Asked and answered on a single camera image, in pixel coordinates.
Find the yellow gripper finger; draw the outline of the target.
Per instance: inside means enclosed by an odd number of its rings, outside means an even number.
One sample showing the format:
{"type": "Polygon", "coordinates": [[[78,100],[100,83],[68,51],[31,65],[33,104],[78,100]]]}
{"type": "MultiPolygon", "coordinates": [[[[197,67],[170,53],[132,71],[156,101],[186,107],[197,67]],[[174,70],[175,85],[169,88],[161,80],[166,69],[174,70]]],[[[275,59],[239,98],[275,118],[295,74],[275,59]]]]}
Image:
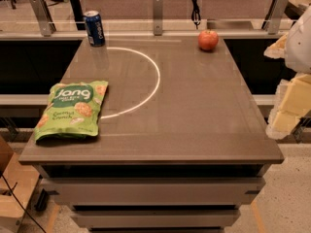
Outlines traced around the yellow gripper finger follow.
{"type": "Polygon", "coordinates": [[[310,111],[311,75],[298,73],[290,81],[281,80],[268,117],[267,136],[274,140],[284,139],[310,111]]]}
{"type": "Polygon", "coordinates": [[[284,34],[275,43],[267,47],[263,55],[273,59],[284,58],[287,38],[288,34],[284,34]]]}

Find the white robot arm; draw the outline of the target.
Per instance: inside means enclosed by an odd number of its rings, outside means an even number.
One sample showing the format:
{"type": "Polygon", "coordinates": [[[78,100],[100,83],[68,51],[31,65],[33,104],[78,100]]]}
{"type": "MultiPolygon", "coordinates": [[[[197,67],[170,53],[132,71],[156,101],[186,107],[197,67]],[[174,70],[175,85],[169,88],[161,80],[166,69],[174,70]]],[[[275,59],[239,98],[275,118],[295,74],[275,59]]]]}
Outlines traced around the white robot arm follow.
{"type": "Polygon", "coordinates": [[[311,111],[311,6],[263,55],[283,58],[286,67],[295,71],[293,78],[277,85],[274,107],[268,117],[267,136],[280,140],[290,135],[311,111]]]}

